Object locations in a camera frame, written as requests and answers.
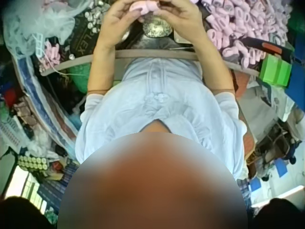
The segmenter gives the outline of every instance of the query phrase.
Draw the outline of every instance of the blue fabric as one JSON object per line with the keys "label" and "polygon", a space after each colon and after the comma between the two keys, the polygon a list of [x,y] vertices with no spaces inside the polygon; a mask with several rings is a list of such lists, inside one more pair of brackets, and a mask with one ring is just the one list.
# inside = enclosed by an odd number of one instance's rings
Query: blue fabric
{"label": "blue fabric", "polygon": [[252,202],[251,202],[251,190],[249,188],[249,182],[247,179],[237,180],[237,184],[244,198],[244,204],[246,205],[246,210],[251,211]]}
{"label": "blue fabric", "polygon": [[77,169],[78,165],[69,162],[63,170],[64,175],[60,181],[46,179],[38,188],[37,193],[48,203],[48,206],[54,208],[54,212],[57,214],[59,213],[66,187]]}
{"label": "blue fabric", "polygon": [[259,178],[255,177],[250,181],[251,191],[254,192],[262,187],[261,181]]}
{"label": "blue fabric", "polygon": [[279,177],[284,176],[288,172],[285,161],[283,161],[281,158],[274,160],[274,164]]}

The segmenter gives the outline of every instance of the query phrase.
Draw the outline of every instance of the plastic bag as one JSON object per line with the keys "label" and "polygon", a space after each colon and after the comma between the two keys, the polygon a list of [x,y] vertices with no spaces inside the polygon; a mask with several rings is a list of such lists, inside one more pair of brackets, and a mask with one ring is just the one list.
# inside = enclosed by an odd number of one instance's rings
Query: plastic bag
{"label": "plastic bag", "polygon": [[74,17],[84,11],[92,0],[15,0],[3,14],[4,40],[7,48],[18,59],[35,52],[34,34],[44,39],[56,36],[60,44],[70,36]]}

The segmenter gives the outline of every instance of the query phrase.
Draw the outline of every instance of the pile of goods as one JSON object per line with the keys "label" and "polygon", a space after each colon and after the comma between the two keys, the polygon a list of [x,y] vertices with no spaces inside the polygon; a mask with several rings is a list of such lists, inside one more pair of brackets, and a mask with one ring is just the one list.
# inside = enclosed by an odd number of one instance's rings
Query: pile of goods
{"label": "pile of goods", "polygon": [[212,29],[210,40],[223,57],[242,54],[248,68],[265,58],[265,52],[243,45],[239,38],[251,37],[285,46],[292,7],[286,0],[202,0],[211,13],[206,18]]}

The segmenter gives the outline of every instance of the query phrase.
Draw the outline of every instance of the fabric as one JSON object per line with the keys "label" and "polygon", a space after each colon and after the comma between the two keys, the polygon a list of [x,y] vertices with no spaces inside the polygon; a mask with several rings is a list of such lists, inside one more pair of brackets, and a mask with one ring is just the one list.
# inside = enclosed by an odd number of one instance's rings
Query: fabric
{"label": "fabric", "polygon": [[252,202],[251,202],[251,190],[249,188],[248,179],[243,179],[243,180],[238,179],[237,184],[243,195],[244,204],[246,205],[246,210],[249,211],[251,210]]}
{"label": "fabric", "polygon": [[54,208],[56,214],[59,213],[66,187],[77,169],[78,165],[69,160],[68,165],[63,169],[64,175],[60,181],[46,179],[39,185],[37,193],[48,203],[48,206]]}
{"label": "fabric", "polygon": [[20,83],[27,92],[29,102],[33,106],[40,123],[45,127],[50,137],[63,147],[72,158],[75,158],[75,138],[78,133],[70,122],[67,114],[60,109],[51,95],[38,82],[34,75],[30,57],[16,60]]}
{"label": "fabric", "polygon": [[237,179],[243,168],[246,133],[238,112],[234,95],[214,96],[193,62],[140,58],[105,96],[87,97],[76,157],[82,163],[108,142],[160,120],[171,133],[215,154]]}

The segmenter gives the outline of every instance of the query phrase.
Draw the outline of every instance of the window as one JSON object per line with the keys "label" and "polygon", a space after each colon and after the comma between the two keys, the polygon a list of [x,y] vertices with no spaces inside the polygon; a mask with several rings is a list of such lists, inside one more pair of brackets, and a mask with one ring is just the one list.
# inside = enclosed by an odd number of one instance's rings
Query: window
{"label": "window", "polygon": [[39,183],[32,174],[17,166],[5,198],[12,196],[26,198],[44,214],[47,202],[37,194],[38,188]]}

